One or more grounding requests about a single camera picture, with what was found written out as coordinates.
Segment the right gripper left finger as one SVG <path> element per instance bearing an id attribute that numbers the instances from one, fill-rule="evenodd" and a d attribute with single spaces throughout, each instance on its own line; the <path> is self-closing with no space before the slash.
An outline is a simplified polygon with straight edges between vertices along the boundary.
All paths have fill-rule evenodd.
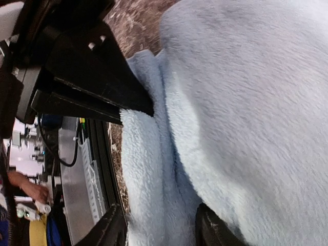
<path id="1" fill-rule="evenodd" d="M 119 204 L 112 204 L 105 215 L 76 246 L 125 246 L 127 225 Z"/>

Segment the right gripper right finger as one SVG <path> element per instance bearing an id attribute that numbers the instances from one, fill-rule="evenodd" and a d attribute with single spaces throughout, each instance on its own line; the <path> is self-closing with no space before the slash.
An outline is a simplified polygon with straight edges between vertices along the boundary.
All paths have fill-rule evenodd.
<path id="1" fill-rule="evenodd" d="M 195 237 L 197 246 L 245 246 L 205 203 L 196 212 Z"/>

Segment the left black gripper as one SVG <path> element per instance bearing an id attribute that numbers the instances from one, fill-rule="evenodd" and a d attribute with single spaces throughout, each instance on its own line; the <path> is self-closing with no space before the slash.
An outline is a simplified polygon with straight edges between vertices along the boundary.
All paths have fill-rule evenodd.
<path id="1" fill-rule="evenodd" d="M 16 118 L 37 114 L 121 125 L 119 108 L 154 114 L 104 17 L 114 1 L 23 1 L 2 43 L 3 69 L 23 84 Z"/>

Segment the light blue towel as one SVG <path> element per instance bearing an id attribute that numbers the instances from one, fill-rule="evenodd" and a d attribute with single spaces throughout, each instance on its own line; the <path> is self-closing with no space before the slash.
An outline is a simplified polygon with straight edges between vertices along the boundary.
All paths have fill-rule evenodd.
<path id="1" fill-rule="evenodd" d="M 179 1 L 128 63 L 128 245 L 195 245 L 205 203 L 238 243 L 327 245 L 327 1 Z"/>

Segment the bystander hand in background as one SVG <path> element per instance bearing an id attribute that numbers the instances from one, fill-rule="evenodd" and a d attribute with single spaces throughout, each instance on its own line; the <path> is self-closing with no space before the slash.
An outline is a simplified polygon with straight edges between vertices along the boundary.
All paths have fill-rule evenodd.
<path id="1" fill-rule="evenodd" d="M 33 200 L 42 204 L 46 204 L 48 202 L 49 190 L 47 187 L 27 180 L 21 184 L 20 188 Z"/>

